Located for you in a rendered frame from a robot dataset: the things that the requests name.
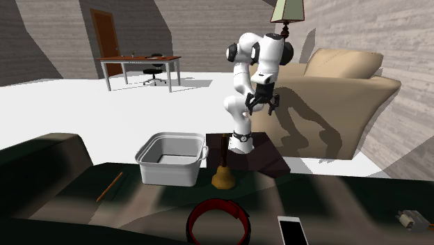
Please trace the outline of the white smartphone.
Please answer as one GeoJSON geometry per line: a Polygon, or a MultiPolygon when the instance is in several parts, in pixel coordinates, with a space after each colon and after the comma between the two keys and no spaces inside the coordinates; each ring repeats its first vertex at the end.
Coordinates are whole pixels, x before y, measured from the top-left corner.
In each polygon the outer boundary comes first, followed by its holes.
{"type": "Polygon", "coordinates": [[[309,245],[298,217],[278,216],[278,223],[284,245],[309,245]]]}

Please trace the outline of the small grey motor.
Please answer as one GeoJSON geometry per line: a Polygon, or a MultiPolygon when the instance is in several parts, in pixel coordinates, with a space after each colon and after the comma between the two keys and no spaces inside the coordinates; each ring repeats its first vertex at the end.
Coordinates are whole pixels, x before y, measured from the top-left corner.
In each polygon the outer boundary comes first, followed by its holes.
{"type": "Polygon", "coordinates": [[[410,232],[434,231],[434,224],[430,223],[417,210],[398,211],[395,217],[410,232]]]}

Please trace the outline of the floor lamp with green shade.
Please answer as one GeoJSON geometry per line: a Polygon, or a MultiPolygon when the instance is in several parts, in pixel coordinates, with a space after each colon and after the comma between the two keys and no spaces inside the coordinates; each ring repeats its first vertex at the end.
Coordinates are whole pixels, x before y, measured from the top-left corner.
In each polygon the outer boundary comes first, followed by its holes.
{"type": "Polygon", "coordinates": [[[284,25],[280,35],[286,39],[289,37],[290,23],[303,22],[305,20],[304,0],[277,0],[273,9],[270,23],[284,25]]]}

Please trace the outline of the grey metal tub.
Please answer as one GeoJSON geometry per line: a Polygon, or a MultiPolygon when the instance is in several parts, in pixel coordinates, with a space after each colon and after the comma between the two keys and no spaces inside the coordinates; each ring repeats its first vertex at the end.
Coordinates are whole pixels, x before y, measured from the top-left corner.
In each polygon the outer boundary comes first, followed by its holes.
{"type": "Polygon", "coordinates": [[[198,133],[159,132],[136,153],[145,184],[192,187],[209,148],[198,133]]]}

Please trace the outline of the black office chair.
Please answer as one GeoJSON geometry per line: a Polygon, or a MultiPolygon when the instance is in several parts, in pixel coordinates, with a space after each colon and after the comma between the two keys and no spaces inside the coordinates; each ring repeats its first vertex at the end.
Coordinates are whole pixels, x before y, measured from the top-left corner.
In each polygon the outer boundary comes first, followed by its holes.
{"type": "Polygon", "coordinates": [[[143,74],[148,74],[148,75],[152,75],[151,79],[148,79],[146,81],[144,81],[143,83],[145,84],[148,81],[153,81],[154,85],[156,86],[157,81],[161,81],[163,83],[166,84],[166,81],[160,78],[156,78],[157,74],[162,74],[163,70],[161,69],[161,66],[163,65],[162,63],[156,63],[156,64],[152,64],[154,66],[154,68],[148,68],[148,69],[144,69],[143,70],[143,74]]]}

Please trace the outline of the brown desk with white legs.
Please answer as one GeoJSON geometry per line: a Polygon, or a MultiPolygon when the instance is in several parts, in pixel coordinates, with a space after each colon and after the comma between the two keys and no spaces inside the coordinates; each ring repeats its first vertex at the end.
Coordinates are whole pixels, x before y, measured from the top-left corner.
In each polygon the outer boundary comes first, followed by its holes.
{"type": "Polygon", "coordinates": [[[176,71],[177,71],[177,83],[180,86],[181,85],[181,79],[180,79],[180,69],[179,69],[179,60],[181,56],[114,56],[114,57],[108,57],[108,58],[99,58],[98,61],[101,63],[101,67],[104,73],[104,78],[106,82],[106,86],[108,88],[108,91],[111,91],[111,85],[109,81],[109,75],[107,72],[107,64],[113,64],[113,63],[119,63],[122,68],[122,73],[124,75],[125,83],[128,84],[127,79],[127,72],[125,70],[125,64],[128,63],[137,63],[137,64],[164,64],[166,66],[166,73],[168,78],[168,89],[169,92],[172,92],[172,85],[171,85],[171,72],[170,72],[170,64],[174,63],[176,71]]]}

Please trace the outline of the beige sofa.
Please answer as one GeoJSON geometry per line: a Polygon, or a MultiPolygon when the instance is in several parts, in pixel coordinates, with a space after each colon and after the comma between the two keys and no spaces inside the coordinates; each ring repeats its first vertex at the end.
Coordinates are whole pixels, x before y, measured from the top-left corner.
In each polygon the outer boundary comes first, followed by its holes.
{"type": "Polygon", "coordinates": [[[401,87],[376,74],[382,62],[376,52],[320,48],[307,63],[282,66],[280,105],[253,113],[252,131],[285,157],[352,159],[368,122],[401,87]]]}

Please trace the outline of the dark robot stand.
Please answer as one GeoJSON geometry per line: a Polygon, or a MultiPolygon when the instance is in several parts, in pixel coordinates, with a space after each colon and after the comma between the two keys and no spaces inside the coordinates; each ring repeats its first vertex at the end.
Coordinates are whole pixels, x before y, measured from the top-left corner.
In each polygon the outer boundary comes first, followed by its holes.
{"type": "MultiPolygon", "coordinates": [[[[222,134],[206,134],[209,147],[207,168],[217,168],[221,163],[222,134]]],[[[252,133],[254,150],[246,155],[227,152],[227,163],[233,170],[257,171],[269,177],[277,178],[291,172],[286,161],[265,132],[252,133]]]]}

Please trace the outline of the red and black collar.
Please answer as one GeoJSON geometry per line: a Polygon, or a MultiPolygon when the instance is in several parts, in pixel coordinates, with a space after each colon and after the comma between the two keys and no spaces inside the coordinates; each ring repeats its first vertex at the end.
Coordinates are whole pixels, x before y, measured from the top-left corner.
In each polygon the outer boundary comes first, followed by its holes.
{"type": "Polygon", "coordinates": [[[222,210],[240,220],[243,224],[244,235],[236,245],[249,245],[251,236],[250,215],[236,202],[221,198],[210,198],[199,203],[189,214],[186,221],[186,240],[192,244],[199,244],[193,235],[193,226],[197,219],[205,212],[222,210]]]}

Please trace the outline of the brown pencil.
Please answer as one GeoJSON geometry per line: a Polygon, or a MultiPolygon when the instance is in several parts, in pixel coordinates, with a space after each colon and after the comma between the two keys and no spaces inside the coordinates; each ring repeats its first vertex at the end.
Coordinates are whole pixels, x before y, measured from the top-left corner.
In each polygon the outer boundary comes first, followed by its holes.
{"type": "Polygon", "coordinates": [[[97,198],[95,201],[98,203],[105,195],[106,193],[112,188],[112,186],[120,179],[120,177],[123,175],[123,172],[120,172],[118,176],[110,183],[110,185],[107,186],[107,188],[102,192],[102,194],[97,198]]]}

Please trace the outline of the brass hand bell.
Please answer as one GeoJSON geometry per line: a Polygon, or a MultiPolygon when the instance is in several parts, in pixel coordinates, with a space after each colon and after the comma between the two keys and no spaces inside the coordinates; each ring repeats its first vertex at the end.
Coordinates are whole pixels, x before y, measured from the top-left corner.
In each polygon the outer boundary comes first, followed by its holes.
{"type": "Polygon", "coordinates": [[[227,165],[228,145],[229,139],[227,134],[223,134],[220,148],[220,166],[211,179],[211,184],[217,189],[232,189],[236,183],[235,177],[231,173],[230,167],[227,165]]]}

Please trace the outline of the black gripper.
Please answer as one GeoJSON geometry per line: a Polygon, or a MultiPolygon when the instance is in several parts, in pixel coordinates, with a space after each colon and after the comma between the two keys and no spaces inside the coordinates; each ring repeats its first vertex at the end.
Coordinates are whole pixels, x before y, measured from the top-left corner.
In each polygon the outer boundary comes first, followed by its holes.
{"type": "Polygon", "coordinates": [[[268,103],[268,115],[272,115],[272,112],[280,105],[280,95],[273,94],[275,84],[257,84],[255,94],[248,93],[245,101],[245,105],[248,109],[248,113],[252,115],[253,112],[262,110],[262,103],[268,103]]]}

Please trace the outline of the brown door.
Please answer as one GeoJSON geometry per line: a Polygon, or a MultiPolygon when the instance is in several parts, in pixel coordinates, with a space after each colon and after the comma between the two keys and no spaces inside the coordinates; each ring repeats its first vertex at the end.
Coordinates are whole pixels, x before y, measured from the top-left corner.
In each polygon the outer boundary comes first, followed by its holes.
{"type": "Polygon", "coordinates": [[[90,14],[97,39],[99,57],[110,58],[120,56],[113,14],[94,8],[90,9],[90,14]]]}

